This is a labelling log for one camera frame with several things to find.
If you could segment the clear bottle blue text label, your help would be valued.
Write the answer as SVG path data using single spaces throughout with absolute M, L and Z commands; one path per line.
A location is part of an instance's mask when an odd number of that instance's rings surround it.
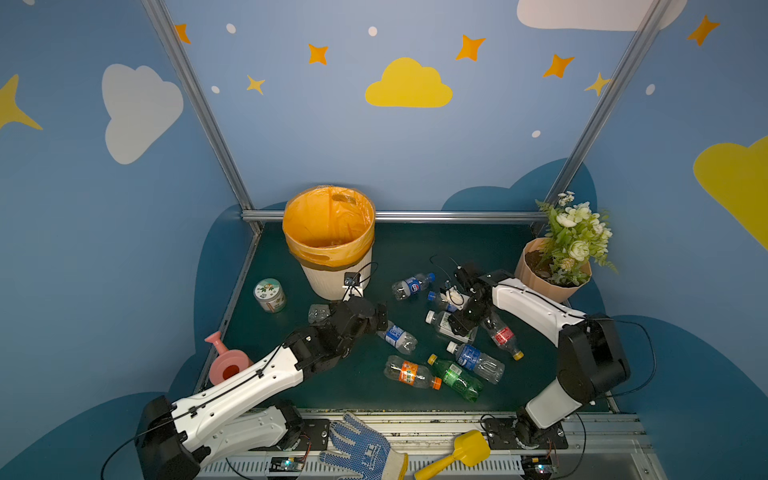
M 458 311 L 458 308 L 455 305 L 449 303 L 443 298 L 441 294 L 438 294 L 434 291 L 430 291 L 428 293 L 427 299 L 436 311 L 447 311 L 449 313 Z

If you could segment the green label white bottle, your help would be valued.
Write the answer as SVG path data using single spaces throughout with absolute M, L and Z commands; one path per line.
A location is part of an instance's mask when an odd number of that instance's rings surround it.
M 455 333 L 449 321 L 450 317 L 451 315 L 447 311 L 436 312 L 429 310 L 425 317 L 425 322 L 431 325 L 438 335 L 449 338 L 459 344 L 473 344 L 477 335 L 477 329 L 474 328 L 465 335 Z

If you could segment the orange label bottle orange cap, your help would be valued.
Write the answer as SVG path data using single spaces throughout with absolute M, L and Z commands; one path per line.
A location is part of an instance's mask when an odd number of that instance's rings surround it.
M 440 390 L 442 380 L 435 377 L 425 365 L 419 365 L 391 355 L 387 359 L 384 375 L 390 380 L 419 389 Z

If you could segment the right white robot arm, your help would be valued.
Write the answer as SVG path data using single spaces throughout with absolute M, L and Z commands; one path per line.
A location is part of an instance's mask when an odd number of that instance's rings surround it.
M 562 420 L 630 378 L 613 319 L 559 304 L 505 270 L 483 273 L 469 264 L 458 266 L 454 276 L 469 294 L 455 315 L 462 329 L 487 326 L 503 310 L 557 348 L 556 378 L 516 412 L 515 437 L 520 446 L 544 447 Z

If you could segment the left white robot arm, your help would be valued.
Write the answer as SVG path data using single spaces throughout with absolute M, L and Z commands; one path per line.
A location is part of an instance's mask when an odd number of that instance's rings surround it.
M 384 304 L 352 296 L 335 301 L 324 320 L 302 326 L 264 358 L 207 390 L 143 408 L 133 439 L 146 479 L 193 479 L 207 465 L 252 448 L 291 445 L 302 419 L 289 405 L 252 408 L 335 367 L 357 340 L 388 325 Z

